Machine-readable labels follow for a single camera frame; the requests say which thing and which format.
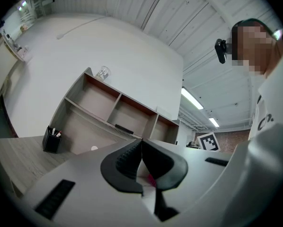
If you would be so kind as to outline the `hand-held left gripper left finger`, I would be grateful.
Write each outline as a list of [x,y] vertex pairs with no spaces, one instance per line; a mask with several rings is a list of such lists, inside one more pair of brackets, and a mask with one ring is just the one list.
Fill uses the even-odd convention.
[[101,162],[103,178],[117,191],[143,193],[142,185],[136,182],[142,160],[142,141],[135,140],[108,154]]

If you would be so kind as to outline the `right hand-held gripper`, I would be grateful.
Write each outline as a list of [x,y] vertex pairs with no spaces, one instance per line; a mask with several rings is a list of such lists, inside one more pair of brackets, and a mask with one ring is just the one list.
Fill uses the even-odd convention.
[[198,136],[197,144],[202,150],[216,151],[216,152],[220,151],[220,146],[213,132]]

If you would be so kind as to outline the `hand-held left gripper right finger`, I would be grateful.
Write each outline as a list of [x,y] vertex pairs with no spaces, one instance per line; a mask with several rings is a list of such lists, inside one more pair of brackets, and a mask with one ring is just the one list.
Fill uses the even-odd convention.
[[180,155],[150,140],[141,141],[142,160],[161,191],[177,188],[188,172],[188,163]]

